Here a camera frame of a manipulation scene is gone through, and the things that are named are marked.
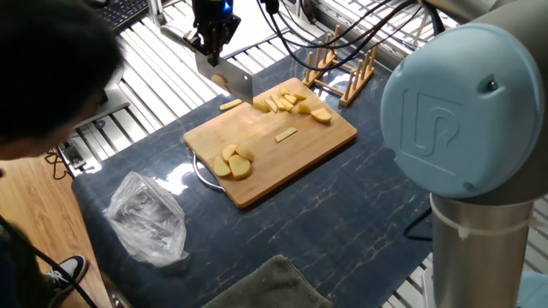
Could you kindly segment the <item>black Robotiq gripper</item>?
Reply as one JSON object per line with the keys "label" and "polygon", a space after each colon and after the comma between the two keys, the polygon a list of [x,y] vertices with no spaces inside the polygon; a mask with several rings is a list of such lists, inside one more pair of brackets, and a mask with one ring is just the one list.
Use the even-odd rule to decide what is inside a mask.
{"label": "black Robotiq gripper", "polygon": [[193,0],[194,27],[183,36],[185,43],[197,55],[204,57],[213,67],[223,47],[233,38],[241,18],[233,12],[233,0]]}

